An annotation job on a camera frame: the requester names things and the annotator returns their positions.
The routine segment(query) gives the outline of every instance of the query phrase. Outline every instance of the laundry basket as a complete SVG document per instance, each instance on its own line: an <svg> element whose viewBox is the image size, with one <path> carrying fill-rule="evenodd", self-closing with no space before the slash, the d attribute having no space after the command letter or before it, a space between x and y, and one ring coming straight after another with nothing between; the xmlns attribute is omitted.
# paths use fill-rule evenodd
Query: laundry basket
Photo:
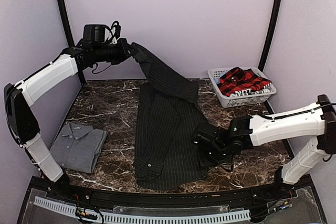
<svg viewBox="0 0 336 224"><path fill-rule="evenodd" d="M252 71L263 78L267 77L264 75L263 72L261 72L257 68L251 68L251 67L240 67L243 70L252 69ZM249 94L242 97L227 97L226 95L223 95L221 91L219 90L215 79L221 77L226 72L230 71L233 68L213 68L208 70L208 75L211 80L212 86L214 88L214 91L220 101L220 104L224 108L230 108L235 106L242 106L242 105L249 105L249 104L255 104L255 103L262 103L265 102L272 94L275 94L277 92L276 88L274 87L273 83L271 83L270 87L268 88L271 92L270 93L261 93L261 94Z"/></svg>

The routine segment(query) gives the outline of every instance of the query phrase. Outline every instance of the light purple wall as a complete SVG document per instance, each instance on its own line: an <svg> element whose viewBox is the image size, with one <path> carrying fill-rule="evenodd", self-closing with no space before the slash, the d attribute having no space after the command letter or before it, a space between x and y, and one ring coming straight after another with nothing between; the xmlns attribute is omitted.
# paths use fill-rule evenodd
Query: light purple wall
<svg viewBox="0 0 336 224"><path fill-rule="evenodd" d="M336 0L282 0L265 74L278 92L276 112L308 105L319 94L336 102ZM291 141L294 153L308 137ZM336 220L336 159L318 164L311 175L327 219Z"/></svg>
<svg viewBox="0 0 336 224"><path fill-rule="evenodd" d="M38 70L67 46L56 0L0 0L0 87ZM50 147L80 88L66 80L33 107L41 134ZM37 169L12 140L0 95L0 223L16 223L25 191Z"/></svg>
<svg viewBox="0 0 336 224"><path fill-rule="evenodd" d="M75 40L87 23L118 20L122 36L186 77L218 67L257 66L273 0L66 0ZM87 79L143 78L133 59Z"/></svg>

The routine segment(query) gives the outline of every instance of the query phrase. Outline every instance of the marble table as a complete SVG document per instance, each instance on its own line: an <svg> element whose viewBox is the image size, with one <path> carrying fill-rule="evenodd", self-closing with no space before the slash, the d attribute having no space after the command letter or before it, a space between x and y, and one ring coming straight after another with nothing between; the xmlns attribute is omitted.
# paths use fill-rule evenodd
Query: marble table
<svg viewBox="0 0 336 224"><path fill-rule="evenodd" d="M209 123L225 127L237 116L266 111L263 104L222 108L209 80L199 82L199 106ZM67 170L72 185L130 193L205 193L270 184L275 170L290 158L282 141L243 151L234 159L229 173L218 165L208 177L180 185L173 190L151 190L137 185L134 174L134 136L138 95L145 80L88 81L82 88L66 122L92 125L108 131L93 174Z"/></svg>

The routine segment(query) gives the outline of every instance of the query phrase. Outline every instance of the gray shirt collar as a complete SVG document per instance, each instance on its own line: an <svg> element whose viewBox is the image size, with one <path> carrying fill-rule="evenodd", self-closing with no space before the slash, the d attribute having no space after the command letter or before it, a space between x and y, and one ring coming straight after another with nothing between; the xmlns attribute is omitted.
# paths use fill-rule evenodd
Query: gray shirt collar
<svg viewBox="0 0 336 224"><path fill-rule="evenodd" d="M75 123L68 123L62 128L61 134L62 136L72 135L75 137L75 139L81 139L91 131L93 131L92 126L83 126Z"/></svg>

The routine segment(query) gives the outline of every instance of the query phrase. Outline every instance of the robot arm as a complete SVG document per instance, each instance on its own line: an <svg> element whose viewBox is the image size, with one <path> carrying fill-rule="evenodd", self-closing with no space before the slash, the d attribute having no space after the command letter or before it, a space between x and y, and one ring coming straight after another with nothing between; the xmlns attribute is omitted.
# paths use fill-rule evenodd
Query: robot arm
<svg viewBox="0 0 336 224"><path fill-rule="evenodd" d="M297 136L312 136L288 164L278 169L276 182L295 184L324 157L336 154L336 112L326 95L301 109L270 116L232 119L229 129L201 124L193 142L198 146L201 166L228 163L242 150Z"/></svg>
<svg viewBox="0 0 336 224"><path fill-rule="evenodd" d="M67 178L46 147L38 122L30 107L46 92L78 71L92 68L98 62L119 64L131 56L133 48L119 38L120 26L86 25L83 39L30 77L8 84L4 89L7 124L16 143L24 148L31 162L52 182ZM112 37L105 41L105 29Z"/></svg>

